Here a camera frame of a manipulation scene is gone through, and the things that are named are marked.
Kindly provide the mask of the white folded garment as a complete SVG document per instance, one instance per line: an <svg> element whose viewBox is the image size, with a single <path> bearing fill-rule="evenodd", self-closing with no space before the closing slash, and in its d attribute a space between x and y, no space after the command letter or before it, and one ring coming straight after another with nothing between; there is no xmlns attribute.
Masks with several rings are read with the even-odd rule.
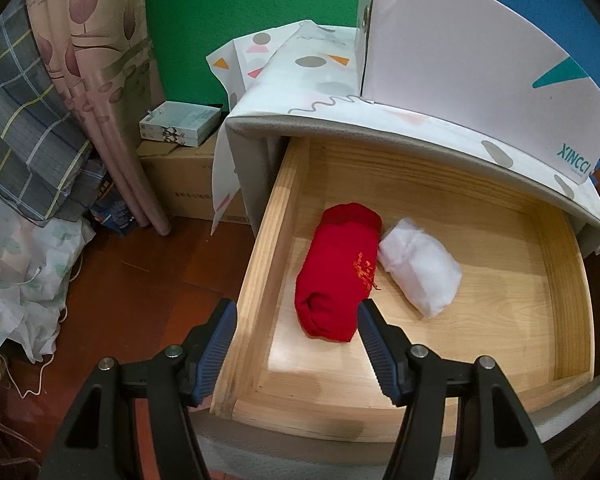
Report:
<svg viewBox="0 0 600 480"><path fill-rule="evenodd" d="M434 318L452 304L463 277L460 264L445 247L409 218L385 232L378 261L425 318Z"/></svg>

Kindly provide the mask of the white floral bedsheet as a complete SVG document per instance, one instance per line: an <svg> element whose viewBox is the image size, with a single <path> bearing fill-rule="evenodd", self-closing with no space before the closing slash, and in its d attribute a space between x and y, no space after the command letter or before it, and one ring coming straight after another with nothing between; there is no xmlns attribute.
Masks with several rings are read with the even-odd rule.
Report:
<svg viewBox="0 0 600 480"><path fill-rule="evenodd" d="M32 363L55 352L70 271L93 237L83 219L37 226L0 197L0 349L20 344Z"/></svg>

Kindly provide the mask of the red folded garment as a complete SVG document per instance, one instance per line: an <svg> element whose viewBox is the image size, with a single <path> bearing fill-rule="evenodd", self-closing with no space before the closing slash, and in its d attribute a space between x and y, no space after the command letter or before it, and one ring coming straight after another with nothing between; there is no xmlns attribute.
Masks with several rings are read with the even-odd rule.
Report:
<svg viewBox="0 0 600 480"><path fill-rule="evenodd" d="M294 288L294 308L308 336L351 341L358 305L375 287L381 230L378 214L359 203L323 212Z"/></svg>

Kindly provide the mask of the brown cardboard box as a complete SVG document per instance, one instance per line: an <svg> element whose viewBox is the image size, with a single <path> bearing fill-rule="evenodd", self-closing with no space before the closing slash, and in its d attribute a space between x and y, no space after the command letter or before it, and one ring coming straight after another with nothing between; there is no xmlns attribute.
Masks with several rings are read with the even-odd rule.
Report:
<svg viewBox="0 0 600 480"><path fill-rule="evenodd" d="M174 217L211 221L213 133L200 148L143 141L137 156L164 210Z"/></svg>

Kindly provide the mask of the grey plaid cloth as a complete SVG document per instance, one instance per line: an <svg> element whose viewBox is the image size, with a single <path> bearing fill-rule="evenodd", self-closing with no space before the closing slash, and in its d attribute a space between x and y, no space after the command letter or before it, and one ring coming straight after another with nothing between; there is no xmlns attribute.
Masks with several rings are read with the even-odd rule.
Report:
<svg viewBox="0 0 600 480"><path fill-rule="evenodd" d="M36 224L76 221L105 174L46 72L24 0L12 0L0 15L1 198Z"/></svg>

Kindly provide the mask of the teal tissue box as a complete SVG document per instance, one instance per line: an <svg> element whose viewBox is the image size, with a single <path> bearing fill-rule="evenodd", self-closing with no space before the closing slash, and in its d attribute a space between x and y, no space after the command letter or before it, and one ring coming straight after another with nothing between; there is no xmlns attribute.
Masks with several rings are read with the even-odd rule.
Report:
<svg viewBox="0 0 600 480"><path fill-rule="evenodd" d="M140 137L199 148L215 133L220 122L221 110L217 107L166 101L140 121Z"/></svg>

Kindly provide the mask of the white patterned nightstand cabinet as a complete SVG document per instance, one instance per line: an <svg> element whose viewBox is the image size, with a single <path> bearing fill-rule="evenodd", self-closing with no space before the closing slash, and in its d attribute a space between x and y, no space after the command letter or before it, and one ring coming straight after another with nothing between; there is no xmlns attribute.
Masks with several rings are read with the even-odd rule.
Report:
<svg viewBox="0 0 600 480"><path fill-rule="evenodd" d="M482 133L358 96L352 27L305 24L274 53L223 124L250 226L260 228L283 136L352 139L475 171L565 211L582 255L600 252L600 196Z"/></svg>

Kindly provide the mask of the white XINCCI shoe box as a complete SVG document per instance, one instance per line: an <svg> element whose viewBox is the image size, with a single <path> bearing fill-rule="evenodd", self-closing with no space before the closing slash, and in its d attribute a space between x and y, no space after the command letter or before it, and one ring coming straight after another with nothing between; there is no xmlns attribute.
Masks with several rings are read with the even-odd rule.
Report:
<svg viewBox="0 0 600 480"><path fill-rule="evenodd" d="M371 101L518 148L574 182L600 163L600 20L590 0L358 0Z"/></svg>

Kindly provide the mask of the pink leaf curtain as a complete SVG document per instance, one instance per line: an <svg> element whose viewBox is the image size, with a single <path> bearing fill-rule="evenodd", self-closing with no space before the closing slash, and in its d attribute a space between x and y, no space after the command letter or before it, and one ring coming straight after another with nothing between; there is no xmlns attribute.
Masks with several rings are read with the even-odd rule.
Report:
<svg viewBox="0 0 600 480"><path fill-rule="evenodd" d="M140 120L160 104L146 0L26 0L38 52L140 226L170 223L136 150Z"/></svg>

